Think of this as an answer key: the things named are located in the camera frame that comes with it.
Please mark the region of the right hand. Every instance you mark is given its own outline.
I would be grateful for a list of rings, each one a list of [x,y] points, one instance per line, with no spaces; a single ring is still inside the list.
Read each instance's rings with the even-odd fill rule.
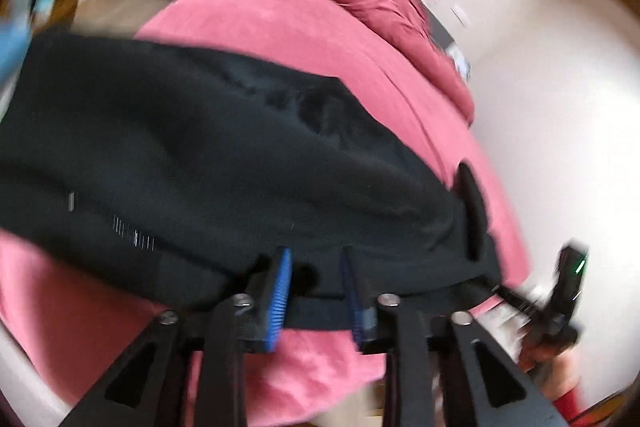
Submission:
[[[518,366],[529,372],[537,364],[548,366],[548,376],[538,387],[549,400],[560,399],[578,386],[579,357],[576,347],[559,350],[544,345],[534,347],[530,343],[522,343]]]

